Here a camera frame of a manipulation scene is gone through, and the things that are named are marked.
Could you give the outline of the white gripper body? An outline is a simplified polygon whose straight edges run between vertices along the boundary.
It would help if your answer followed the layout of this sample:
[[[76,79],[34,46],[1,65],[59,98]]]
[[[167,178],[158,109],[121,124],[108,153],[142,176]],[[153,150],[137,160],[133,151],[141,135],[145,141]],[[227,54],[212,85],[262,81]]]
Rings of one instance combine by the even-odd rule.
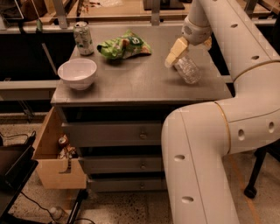
[[[209,25],[206,27],[197,26],[189,17],[185,18],[181,32],[188,43],[193,46],[204,43],[212,35],[212,29]]]

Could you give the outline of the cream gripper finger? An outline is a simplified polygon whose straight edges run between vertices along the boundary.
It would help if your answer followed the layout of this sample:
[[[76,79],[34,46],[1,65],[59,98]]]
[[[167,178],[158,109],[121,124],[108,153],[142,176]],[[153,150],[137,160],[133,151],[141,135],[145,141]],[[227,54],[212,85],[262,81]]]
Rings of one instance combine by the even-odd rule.
[[[212,48],[212,38],[209,37],[204,43],[204,47],[209,51]]]
[[[179,59],[184,57],[188,51],[189,42],[184,38],[178,38],[167,55],[164,65],[169,68],[174,66]]]

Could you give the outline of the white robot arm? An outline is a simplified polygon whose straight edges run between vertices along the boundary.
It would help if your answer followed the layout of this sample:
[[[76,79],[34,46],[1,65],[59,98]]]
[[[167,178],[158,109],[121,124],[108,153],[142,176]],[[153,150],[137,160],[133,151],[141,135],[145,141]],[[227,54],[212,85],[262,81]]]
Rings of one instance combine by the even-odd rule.
[[[280,138],[280,59],[236,0],[192,0],[183,23],[193,46],[214,36],[233,98],[171,112],[161,145],[174,224],[239,224],[222,159]]]

